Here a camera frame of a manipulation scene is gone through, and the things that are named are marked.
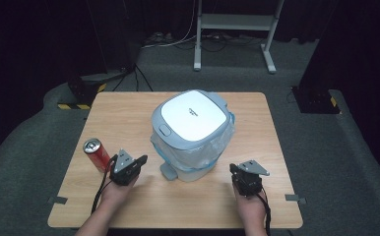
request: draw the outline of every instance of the metal stand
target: metal stand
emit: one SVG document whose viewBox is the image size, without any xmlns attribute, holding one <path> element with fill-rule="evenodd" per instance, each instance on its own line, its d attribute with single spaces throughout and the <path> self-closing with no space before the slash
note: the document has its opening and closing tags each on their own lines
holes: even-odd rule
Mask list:
<svg viewBox="0 0 380 236">
<path fill-rule="evenodd" d="M 225 14 L 202 14 L 202 0 L 199 0 L 197 18 L 197 37 L 194 51 L 194 70 L 202 70 L 201 37 L 202 29 L 221 30 L 263 30 L 268 31 L 267 42 L 261 44 L 261 51 L 267 63 L 269 73 L 276 72 L 276 66 L 270 54 L 270 46 L 279 22 L 285 0 L 279 0 L 276 12 L 273 16 L 256 15 L 225 15 Z"/>
</svg>

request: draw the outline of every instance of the stand leg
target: stand leg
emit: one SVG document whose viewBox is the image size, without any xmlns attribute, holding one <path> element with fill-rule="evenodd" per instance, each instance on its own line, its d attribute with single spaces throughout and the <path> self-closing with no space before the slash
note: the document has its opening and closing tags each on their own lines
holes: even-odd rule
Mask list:
<svg viewBox="0 0 380 236">
<path fill-rule="evenodd" d="M 199 8 L 197 12 L 197 37 L 196 46 L 194 48 L 194 70 L 202 70 L 202 50 L 201 50 L 201 37 L 202 37 L 202 0 L 199 0 Z"/>
<path fill-rule="evenodd" d="M 285 0 L 279 1 L 279 4 L 276 9 L 276 13 L 274 14 L 274 19 L 272 22 L 271 29 L 267 36 L 267 42 L 266 44 L 261 44 L 261 51 L 263 52 L 264 59 L 266 60 L 266 64 L 267 64 L 267 69 L 270 74 L 275 74 L 277 71 L 276 66 L 274 65 L 273 59 L 270 54 L 270 46 L 271 46 L 271 42 L 273 41 L 274 33 L 276 32 L 276 27 L 279 22 L 280 12 L 282 11 L 284 2 Z"/>
</svg>

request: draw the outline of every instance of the white lid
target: white lid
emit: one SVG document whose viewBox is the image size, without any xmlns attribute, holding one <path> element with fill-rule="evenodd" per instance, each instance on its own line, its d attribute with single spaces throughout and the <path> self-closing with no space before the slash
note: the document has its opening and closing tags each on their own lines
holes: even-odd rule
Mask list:
<svg viewBox="0 0 380 236">
<path fill-rule="evenodd" d="M 196 90 L 166 102 L 161 116 L 178 136 L 191 142 L 203 140 L 226 121 L 223 111 Z"/>
</svg>

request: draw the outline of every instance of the storage box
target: storage box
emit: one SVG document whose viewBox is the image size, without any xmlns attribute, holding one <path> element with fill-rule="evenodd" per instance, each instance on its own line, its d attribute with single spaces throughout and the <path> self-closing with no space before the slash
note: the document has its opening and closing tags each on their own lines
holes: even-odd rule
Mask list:
<svg viewBox="0 0 380 236">
<path fill-rule="evenodd" d="M 216 165 L 234 133 L 226 106 L 215 92 L 187 90 L 156 108 L 151 142 L 165 160 L 166 179 L 195 181 Z"/>
</svg>

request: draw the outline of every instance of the wooden table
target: wooden table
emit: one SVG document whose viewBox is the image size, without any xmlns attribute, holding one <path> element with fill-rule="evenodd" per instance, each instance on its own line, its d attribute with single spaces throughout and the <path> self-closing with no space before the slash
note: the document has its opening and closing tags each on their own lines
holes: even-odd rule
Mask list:
<svg viewBox="0 0 380 236">
<path fill-rule="evenodd" d="M 270 109 L 260 92 L 219 92 L 235 114 L 235 133 L 214 169 L 190 183 L 168 182 L 159 171 L 163 159 L 150 136 L 151 115 L 177 92 L 101 92 L 80 136 L 48 219 L 51 227 L 78 228 L 90 216 L 99 173 L 83 153 L 83 143 L 98 138 L 109 155 L 124 148 L 134 158 L 148 155 L 127 204 L 111 223 L 114 228 L 242 228 L 231 185 L 230 163 L 255 159 L 270 173 L 263 176 L 272 209 L 272 228 L 299 228 L 302 218 L 294 194 Z"/>
</svg>

